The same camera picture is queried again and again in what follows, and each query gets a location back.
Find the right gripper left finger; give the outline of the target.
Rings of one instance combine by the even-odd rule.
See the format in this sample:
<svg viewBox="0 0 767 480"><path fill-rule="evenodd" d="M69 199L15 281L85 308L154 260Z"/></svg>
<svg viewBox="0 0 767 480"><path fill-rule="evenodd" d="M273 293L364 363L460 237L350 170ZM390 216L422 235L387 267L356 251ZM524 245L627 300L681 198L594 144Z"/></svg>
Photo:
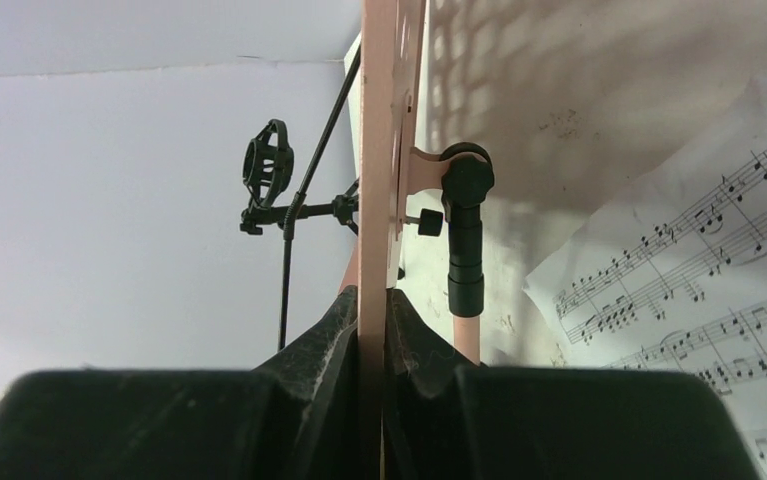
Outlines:
<svg viewBox="0 0 767 480"><path fill-rule="evenodd" d="M357 479L357 290L249 370L47 370L0 399L0 479Z"/></svg>

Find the pink folding music stand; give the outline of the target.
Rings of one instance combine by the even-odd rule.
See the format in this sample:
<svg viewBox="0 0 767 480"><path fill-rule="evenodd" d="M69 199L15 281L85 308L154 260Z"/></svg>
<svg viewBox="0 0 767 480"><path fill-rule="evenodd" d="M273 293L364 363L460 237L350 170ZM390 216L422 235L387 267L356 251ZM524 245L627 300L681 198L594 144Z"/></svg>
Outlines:
<svg viewBox="0 0 767 480"><path fill-rule="evenodd" d="M359 233L344 282L357 287L360 472L384 472L383 388L387 295L394 289L409 196L439 189L449 223L449 309L456 351L481 360L480 205L494 185L488 154L461 142L441 153L417 147L423 1L366 1L357 48Z"/></svg>

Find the sheet music page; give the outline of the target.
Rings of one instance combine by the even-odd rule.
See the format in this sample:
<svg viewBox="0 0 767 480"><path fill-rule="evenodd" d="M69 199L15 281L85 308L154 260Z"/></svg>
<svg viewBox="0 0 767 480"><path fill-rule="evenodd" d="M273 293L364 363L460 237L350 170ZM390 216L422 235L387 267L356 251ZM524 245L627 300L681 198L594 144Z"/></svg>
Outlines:
<svg viewBox="0 0 767 480"><path fill-rule="evenodd" d="M598 209L523 289L568 365L706 383L767 479L767 79Z"/></svg>

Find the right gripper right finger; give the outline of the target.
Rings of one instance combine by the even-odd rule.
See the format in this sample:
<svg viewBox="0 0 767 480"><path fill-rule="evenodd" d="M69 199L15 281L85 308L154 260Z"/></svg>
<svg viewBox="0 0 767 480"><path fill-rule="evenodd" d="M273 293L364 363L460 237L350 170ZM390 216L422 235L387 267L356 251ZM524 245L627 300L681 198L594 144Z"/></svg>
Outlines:
<svg viewBox="0 0 767 480"><path fill-rule="evenodd" d="M479 366L391 290L390 479L755 479L723 403L668 371Z"/></svg>

